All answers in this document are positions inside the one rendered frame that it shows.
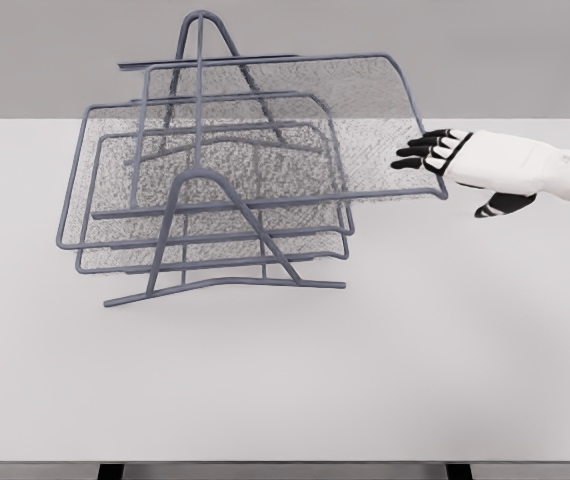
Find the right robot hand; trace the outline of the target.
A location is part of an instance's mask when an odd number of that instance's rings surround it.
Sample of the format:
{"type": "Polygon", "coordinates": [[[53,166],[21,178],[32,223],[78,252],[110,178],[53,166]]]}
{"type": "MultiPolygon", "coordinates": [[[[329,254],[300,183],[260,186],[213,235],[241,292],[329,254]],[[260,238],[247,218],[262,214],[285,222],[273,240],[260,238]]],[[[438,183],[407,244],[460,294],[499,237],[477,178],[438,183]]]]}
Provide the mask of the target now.
{"type": "Polygon", "coordinates": [[[491,191],[491,198],[474,213],[490,218],[534,202],[543,190],[545,165],[555,152],[543,142],[512,135],[439,129],[397,150],[390,167],[423,168],[459,185],[491,191]]]}

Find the grey mesh folder tray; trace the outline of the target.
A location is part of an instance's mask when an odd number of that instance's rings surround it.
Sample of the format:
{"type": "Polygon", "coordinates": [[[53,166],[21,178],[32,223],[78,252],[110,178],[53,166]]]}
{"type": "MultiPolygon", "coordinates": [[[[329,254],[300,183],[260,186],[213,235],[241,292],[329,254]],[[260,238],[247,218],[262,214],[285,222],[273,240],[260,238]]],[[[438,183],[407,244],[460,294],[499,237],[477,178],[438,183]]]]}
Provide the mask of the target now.
{"type": "Polygon", "coordinates": [[[154,260],[164,268],[207,269],[263,265],[286,259],[345,258],[347,237],[323,235],[325,249],[309,237],[275,238],[259,223],[230,182],[196,163],[174,177],[164,213],[151,238],[110,243],[78,255],[84,273],[149,270],[154,260]]]}
{"type": "Polygon", "coordinates": [[[384,53],[229,56],[139,65],[143,106],[188,98],[195,133],[209,119],[308,122],[333,147],[340,199],[377,201],[447,195],[441,180],[389,164],[424,127],[405,75],[384,53]]]}
{"type": "Polygon", "coordinates": [[[75,151],[61,242],[72,248],[152,237],[174,177],[196,163],[227,179],[275,238],[354,232],[327,136],[307,122],[209,119],[195,139],[193,103],[90,105],[75,151]]]}

